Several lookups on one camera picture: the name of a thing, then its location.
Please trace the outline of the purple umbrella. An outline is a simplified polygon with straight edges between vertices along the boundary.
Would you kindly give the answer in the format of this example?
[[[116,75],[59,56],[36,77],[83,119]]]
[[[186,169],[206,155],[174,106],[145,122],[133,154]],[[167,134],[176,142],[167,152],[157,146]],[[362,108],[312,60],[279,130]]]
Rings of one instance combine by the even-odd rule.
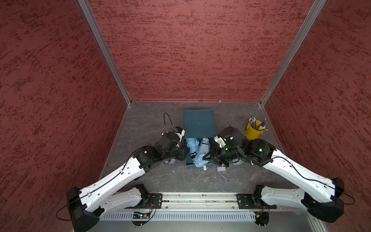
[[[176,162],[176,159],[169,159],[169,160],[166,160],[164,163],[165,164],[174,164]]]
[[[227,178],[223,175],[223,173],[226,172],[226,167],[225,166],[219,166],[217,167],[217,173],[218,173],[218,177],[219,177],[219,180],[226,184],[228,182]]]

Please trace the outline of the teal drawer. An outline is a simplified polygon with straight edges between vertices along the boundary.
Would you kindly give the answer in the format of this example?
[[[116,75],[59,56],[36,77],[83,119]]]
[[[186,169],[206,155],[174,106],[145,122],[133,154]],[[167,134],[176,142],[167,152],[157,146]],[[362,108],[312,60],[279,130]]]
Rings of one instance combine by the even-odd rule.
[[[203,138],[197,138],[197,139],[199,140],[199,143],[201,143],[201,141],[202,141]],[[215,142],[213,141],[212,138],[208,138],[208,139],[209,139],[209,142],[210,142],[210,146],[212,147],[215,144]],[[206,168],[209,168],[209,167],[216,167],[216,166],[217,165],[208,162],[206,164],[206,166],[203,167],[203,169],[206,169]],[[194,159],[191,158],[190,154],[188,154],[187,157],[186,157],[186,168],[187,169],[196,168],[195,167],[195,164],[194,164]]]

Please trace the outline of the blue umbrella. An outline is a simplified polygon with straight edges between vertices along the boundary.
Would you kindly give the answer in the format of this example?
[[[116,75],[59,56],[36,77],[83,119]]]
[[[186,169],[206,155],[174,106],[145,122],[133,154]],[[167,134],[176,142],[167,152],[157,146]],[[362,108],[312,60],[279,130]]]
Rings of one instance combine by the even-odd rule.
[[[197,138],[186,138],[186,145],[189,148],[189,154],[192,159],[196,158],[199,150],[199,140]]]
[[[208,154],[208,152],[210,151],[210,147],[211,146],[209,139],[203,138],[199,145],[197,155],[194,159],[194,164],[196,168],[203,168],[204,166],[206,166],[208,161],[204,160],[203,157]]]

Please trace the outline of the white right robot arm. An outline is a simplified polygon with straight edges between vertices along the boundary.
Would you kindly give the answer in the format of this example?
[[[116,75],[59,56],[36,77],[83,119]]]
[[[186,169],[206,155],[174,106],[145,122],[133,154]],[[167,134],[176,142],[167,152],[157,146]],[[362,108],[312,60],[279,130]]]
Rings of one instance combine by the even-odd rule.
[[[345,184],[341,179],[322,177],[296,163],[265,140],[250,140],[233,127],[225,128],[214,141],[215,144],[203,156],[203,160],[226,167],[232,161],[250,163],[296,185],[294,189],[257,185],[250,200],[254,208],[288,206],[303,209],[327,223],[334,223],[343,215],[345,203],[341,196]]]

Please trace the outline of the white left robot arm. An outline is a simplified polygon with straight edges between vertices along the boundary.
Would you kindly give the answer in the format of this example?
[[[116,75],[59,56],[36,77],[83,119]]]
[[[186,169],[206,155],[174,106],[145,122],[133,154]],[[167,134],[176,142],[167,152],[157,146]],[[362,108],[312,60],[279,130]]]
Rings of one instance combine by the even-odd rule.
[[[184,135],[181,127],[165,132],[154,146],[136,149],[122,166],[108,176],[85,188],[68,190],[67,209],[74,231],[87,232],[109,213],[147,204],[150,194],[143,184],[124,193],[118,191],[162,162],[171,159],[183,161],[189,153],[183,141]]]

